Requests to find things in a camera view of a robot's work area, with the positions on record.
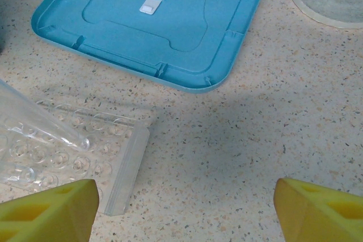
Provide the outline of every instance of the blue plastic lid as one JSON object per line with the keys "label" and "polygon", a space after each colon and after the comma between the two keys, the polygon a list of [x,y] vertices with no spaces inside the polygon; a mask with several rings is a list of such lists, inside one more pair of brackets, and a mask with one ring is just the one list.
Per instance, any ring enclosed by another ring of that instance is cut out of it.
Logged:
{"label": "blue plastic lid", "polygon": [[228,76],[259,0],[44,0],[32,18],[50,43],[201,93]]}

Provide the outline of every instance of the transparent blister pack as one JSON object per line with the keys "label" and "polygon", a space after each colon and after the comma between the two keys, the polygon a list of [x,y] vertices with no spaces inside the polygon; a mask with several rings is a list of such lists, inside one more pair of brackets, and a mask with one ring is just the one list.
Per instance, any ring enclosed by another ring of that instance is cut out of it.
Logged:
{"label": "transparent blister pack", "polygon": [[84,135],[77,150],[51,135],[0,116],[0,182],[39,192],[79,179],[95,179],[99,212],[123,214],[149,139],[147,127],[131,118],[55,103],[36,104]]}

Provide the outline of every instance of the blue tray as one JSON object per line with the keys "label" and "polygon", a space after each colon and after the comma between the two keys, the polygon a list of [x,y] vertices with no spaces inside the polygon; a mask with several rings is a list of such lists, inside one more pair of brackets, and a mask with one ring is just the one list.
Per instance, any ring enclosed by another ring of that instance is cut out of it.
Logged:
{"label": "blue tray", "polygon": [[228,76],[259,0],[44,0],[40,37],[179,90],[202,93]]}

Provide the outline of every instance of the speckled countertop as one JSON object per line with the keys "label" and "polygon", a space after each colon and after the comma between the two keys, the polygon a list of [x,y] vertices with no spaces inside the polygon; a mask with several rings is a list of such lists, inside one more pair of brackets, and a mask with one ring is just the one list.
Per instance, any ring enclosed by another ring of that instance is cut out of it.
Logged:
{"label": "speckled countertop", "polygon": [[[41,1],[0,0],[0,78],[27,96],[153,120],[127,213],[98,214],[91,241],[282,242],[278,178],[362,195],[362,30],[261,0],[227,81],[193,95],[40,41],[29,19]],[[1,201],[22,195],[0,185]]]}

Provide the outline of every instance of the clear plastic tube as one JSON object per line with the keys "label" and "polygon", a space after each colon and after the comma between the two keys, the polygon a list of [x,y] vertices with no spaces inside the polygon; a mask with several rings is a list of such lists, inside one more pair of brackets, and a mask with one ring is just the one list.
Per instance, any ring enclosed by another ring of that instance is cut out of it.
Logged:
{"label": "clear plastic tube", "polygon": [[76,150],[88,150],[89,140],[0,80],[0,126],[26,136],[41,132]]}

